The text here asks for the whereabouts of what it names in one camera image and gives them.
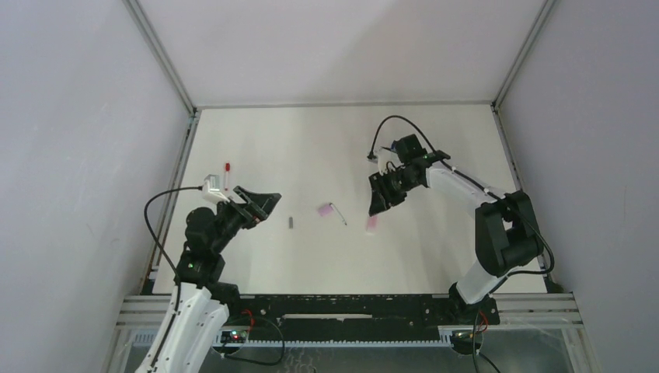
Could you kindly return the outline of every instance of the white table surface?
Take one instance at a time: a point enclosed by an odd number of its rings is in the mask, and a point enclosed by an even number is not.
[[[231,188],[280,193],[273,214],[241,230],[222,253],[221,281],[243,294],[446,293],[476,260],[474,221],[453,200],[418,187],[365,231],[376,167],[366,160],[380,121],[399,114],[416,123],[452,164],[513,191],[503,145],[487,105],[338,106],[203,110],[182,186],[223,173]],[[383,127],[378,145],[414,133],[400,120]],[[333,202],[345,216],[320,217]],[[185,218],[213,206],[200,193],[178,196],[165,248],[178,260]],[[294,228],[289,229],[288,218]],[[528,266],[538,270],[537,260]],[[173,272],[161,261],[154,293],[170,293]],[[540,276],[512,277],[500,293],[546,292]]]

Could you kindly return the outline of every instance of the aluminum frame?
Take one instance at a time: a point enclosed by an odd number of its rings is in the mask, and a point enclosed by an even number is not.
[[[188,94],[179,74],[176,72],[172,60],[169,59],[169,55],[165,51],[165,47],[163,47],[158,34],[151,24],[151,21],[148,20],[144,8],[142,8],[142,5],[138,0],[124,0],[124,4],[126,5],[128,12],[131,14],[131,17],[135,21],[135,25],[138,27],[140,33],[145,38],[148,49],[151,50],[158,64],[160,64],[162,71],[172,83],[176,93],[179,95],[179,98],[181,98],[181,102],[186,107],[188,113],[194,114],[195,107],[192,103],[192,99],[190,98],[190,95]]]
[[[522,43],[517,56],[515,56],[515,59],[513,60],[511,69],[506,74],[504,82],[501,84],[501,88],[499,88],[499,92],[497,92],[497,97],[495,97],[494,101],[492,102],[492,105],[495,109],[498,110],[501,106],[501,103],[504,101],[508,91],[511,88],[511,85],[513,84],[515,78],[517,78],[519,69],[526,61],[526,58],[535,45],[535,42],[540,36],[540,33],[545,28],[545,25],[547,24],[547,21],[549,20],[549,17],[551,16],[552,11],[556,7],[558,1],[559,0],[545,0],[545,2],[542,3],[542,7],[540,8],[538,15],[535,17],[531,29],[528,31],[528,34],[526,35],[526,38],[524,39],[524,42]]]
[[[443,298],[446,295],[435,295]],[[500,325],[490,325],[498,330],[548,330],[558,329],[568,351],[570,364],[576,373],[600,372],[588,340],[581,314],[572,294],[504,294],[494,295],[499,309]],[[123,373],[128,359],[127,350],[135,346],[147,346],[151,335],[160,326],[169,304],[168,295],[128,296],[122,304],[113,339],[106,356],[103,371]],[[453,331],[472,329],[471,326],[439,326],[438,338],[433,341],[341,342],[324,343],[291,341],[289,347],[450,347],[448,336]],[[250,347],[278,347],[279,341],[252,341]]]
[[[176,162],[176,166],[174,167],[172,178],[169,181],[170,189],[174,189],[181,186],[181,181],[183,180],[183,174],[185,173],[185,168],[187,166],[187,160],[190,157],[190,150],[192,149],[192,143],[194,141],[194,137],[197,134],[197,127],[199,125],[200,116],[201,113],[199,111],[196,111],[194,115],[190,117],[186,136],[183,138],[183,143],[181,144],[180,147],[179,158],[178,161]],[[166,196],[163,196],[163,198],[165,198],[165,203],[163,204],[163,209],[158,219],[158,224],[155,227],[155,235],[156,237],[158,237],[158,239],[163,245],[165,241],[162,239],[162,237],[166,237],[167,232],[169,231],[169,225],[172,221],[172,215],[174,212],[174,207],[176,206],[177,197],[178,197],[177,193],[170,193],[167,194]],[[150,263],[148,264],[148,267],[145,268],[145,276],[143,278],[142,283],[140,284],[140,289],[143,289],[145,284],[148,283],[149,281],[155,280],[155,275],[158,273],[158,268],[161,258],[162,258],[162,253],[158,251],[158,248],[154,242],[152,245],[151,260]]]

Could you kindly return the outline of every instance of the metal bar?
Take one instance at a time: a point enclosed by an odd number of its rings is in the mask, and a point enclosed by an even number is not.
[[[533,21],[533,25],[531,26],[531,29],[528,31],[528,34],[524,39],[524,43],[522,43],[519,52],[517,53],[517,56],[513,61],[513,65],[511,66],[510,70],[508,70],[508,73],[506,74],[506,78],[504,79],[501,88],[499,88],[497,97],[493,101],[493,105],[495,108],[498,109],[501,106],[501,103],[506,98],[506,95],[508,94],[508,91],[510,90],[513,81],[517,77],[520,67],[524,64],[524,61],[528,57],[529,52],[531,51],[533,45],[537,41],[540,32],[546,25],[547,20],[549,19],[549,16],[552,13],[552,10],[556,6],[556,3],[558,3],[558,0],[545,0],[545,2],[542,4],[542,8],[538,12],[538,15],[535,17],[535,20]]]
[[[601,368],[594,358],[590,342],[583,330],[563,330],[563,341],[575,373],[598,373]]]
[[[574,300],[574,295],[570,293],[555,293],[555,294],[546,294],[546,293],[515,293],[515,294],[493,294],[492,298],[494,298],[497,302],[500,301],[519,301],[519,300],[525,300],[525,301],[545,301],[547,299],[563,299],[563,300]]]
[[[128,12],[133,17],[135,24],[138,26],[140,33],[145,38],[146,44],[153,53],[155,59],[158,61],[158,64],[160,64],[160,67],[165,72],[165,75],[167,75],[167,78],[174,86],[174,89],[178,93],[179,98],[181,98],[183,105],[186,107],[190,114],[194,113],[194,105],[192,104],[190,95],[188,95],[187,90],[181,81],[181,78],[176,73],[176,69],[172,64],[172,60],[169,59],[169,56],[165,52],[165,48],[158,38],[158,34],[155,32],[153,25],[151,22],[149,22],[148,17],[146,16],[146,13],[140,2],[138,0],[124,0],[124,4],[126,5]]]
[[[200,118],[200,112],[198,111],[190,118],[189,127],[187,129],[185,137],[183,138],[183,143],[179,153],[179,159],[174,167],[172,179],[170,181],[170,185],[169,185],[170,189],[181,186],[181,182],[183,181],[183,174],[185,173],[185,169],[187,167],[187,160],[190,157],[190,150],[192,149],[192,143],[194,141],[194,137],[197,135],[199,118]],[[169,223],[172,221],[172,216],[174,214],[174,207],[176,206],[177,197],[178,194],[175,195],[171,193],[165,196],[164,208],[162,209],[162,213],[160,215],[158,222],[158,228],[156,230],[156,237],[158,237],[158,239],[160,239],[163,236],[165,237],[167,236],[167,232],[169,231]],[[152,254],[151,268],[148,269],[145,276],[145,280],[150,277],[155,278],[155,274],[157,274],[158,272],[159,261],[162,253],[158,251],[155,242],[153,243],[152,252],[153,254]]]
[[[581,315],[572,294],[495,295],[501,324],[494,329],[583,328]],[[126,297],[117,326],[140,329],[158,326],[165,315],[169,296],[137,295]],[[464,329],[443,326],[442,329]]]
[[[115,333],[117,334],[117,338],[114,340],[112,348],[110,348],[108,356],[109,364],[107,368],[103,367],[102,371],[108,373],[124,373],[126,371],[128,355],[131,352],[132,332],[129,329],[116,329]]]
[[[537,310],[577,310],[577,303],[571,301],[497,301],[499,312]]]
[[[200,105],[198,110],[206,109],[270,109],[281,107],[352,107],[352,106],[422,106],[422,105],[491,105],[491,101],[479,100],[445,100],[445,101],[388,101],[359,103],[275,103],[250,105]]]
[[[230,328],[222,328],[224,331],[232,330]],[[149,347],[155,339],[157,330],[139,330],[135,334],[133,346],[136,347]],[[220,333],[215,337],[213,341],[214,347],[281,347],[280,340],[247,340],[244,344],[242,343],[221,343]],[[450,347],[451,341],[447,336],[443,336],[439,340],[407,340],[407,341],[396,341],[396,342],[377,342],[377,341],[365,341],[365,342],[353,342],[353,341],[326,341],[326,342],[312,342],[312,341],[299,341],[299,340],[286,340],[286,347]]]
[[[494,123],[497,125],[497,131],[499,132],[499,139],[501,140],[501,144],[504,146],[504,154],[506,155],[506,160],[508,161],[508,167],[511,169],[511,175],[513,176],[515,189],[521,190],[523,189],[524,184],[521,180],[521,175],[517,168],[517,162],[515,160],[516,158],[514,157],[511,145],[508,142],[508,136],[506,135],[503,124],[501,123],[499,110],[496,109],[494,105],[491,105],[491,108],[492,116],[494,117]]]

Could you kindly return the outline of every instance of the white wall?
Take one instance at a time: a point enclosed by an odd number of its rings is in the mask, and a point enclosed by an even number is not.
[[[491,101],[543,0],[141,0],[199,106]]]
[[[118,0],[3,2],[0,29],[0,371],[98,371],[187,113]]]
[[[560,2],[503,106],[604,371],[659,371],[659,2]]]

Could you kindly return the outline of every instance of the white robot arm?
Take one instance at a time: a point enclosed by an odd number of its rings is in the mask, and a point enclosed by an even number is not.
[[[457,170],[441,151],[428,153],[415,135],[395,141],[389,154],[396,154],[400,166],[378,160],[380,172],[369,176],[371,206],[375,215],[402,203],[406,192],[423,185],[457,200],[476,224],[476,257],[467,274],[449,289],[459,309],[470,309],[505,280],[516,267],[540,255],[543,245],[537,237],[537,223],[531,201],[522,191],[505,194],[477,178]],[[375,160],[373,154],[369,159]]]
[[[221,252],[240,229],[265,221],[277,205],[278,193],[258,194],[234,189],[245,203],[226,198],[218,178],[209,176],[201,188],[217,213],[200,207],[186,218],[185,250],[175,270],[175,283],[165,319],[137,373],[195,373],[204,362],[229,309],[239,299],[238,287],[218,282],[225,261]]]
[[[136,373],[196,373],[213,338],[228,319],[228,307],[211,299],[207,288],[175,286],[158,334]]]

